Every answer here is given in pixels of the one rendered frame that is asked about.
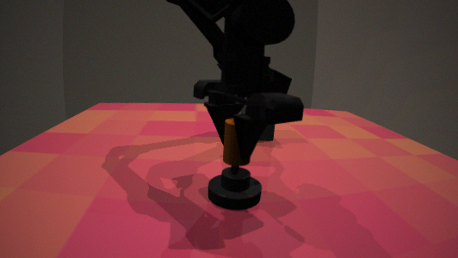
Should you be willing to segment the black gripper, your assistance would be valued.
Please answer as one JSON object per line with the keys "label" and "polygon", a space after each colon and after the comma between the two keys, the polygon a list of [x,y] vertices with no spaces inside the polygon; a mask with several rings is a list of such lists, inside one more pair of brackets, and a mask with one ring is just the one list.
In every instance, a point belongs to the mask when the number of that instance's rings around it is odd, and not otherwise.
{"label": "black gripper", "polygon": [[[304,106],[299,97],[268,93],[262,86],[263,64],[270,64],[264,49],[223,46],[220,80],[201,80],[194,85],[194,97],[203,102],[224,146],[225,120],[234,119],[242,161],[249,161],[267,125],[300,121]],[[246,98],[247,99],[246,99]],[[245,114],[238,114],[246,105]]]}

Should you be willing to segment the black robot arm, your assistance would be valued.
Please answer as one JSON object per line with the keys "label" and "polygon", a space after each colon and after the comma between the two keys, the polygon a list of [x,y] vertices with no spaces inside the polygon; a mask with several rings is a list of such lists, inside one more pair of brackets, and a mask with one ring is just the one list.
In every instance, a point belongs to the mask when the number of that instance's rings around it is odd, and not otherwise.
{"label": "black robot arm", "polygon": [[[166,0],[180,6],[214,50],[223,46],[262,48],[281,43],[294,29],[294,12],[287,0]],[[224,33],[216,22],[225,17]],[[263,64],[262,86],[287,94],[292,78]],[[268,92],[268,93],[269,93]]]}

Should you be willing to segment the orange knob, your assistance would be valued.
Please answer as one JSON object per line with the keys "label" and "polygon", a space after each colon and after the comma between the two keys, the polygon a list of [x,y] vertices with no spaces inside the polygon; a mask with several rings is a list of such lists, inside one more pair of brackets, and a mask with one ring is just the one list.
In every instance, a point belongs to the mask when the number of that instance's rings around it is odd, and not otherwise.
{"label": "orange knob", "polygon": [[225,120],[223,162],[230,166],[243,166],[251,161],[242,161],[234,119]]}

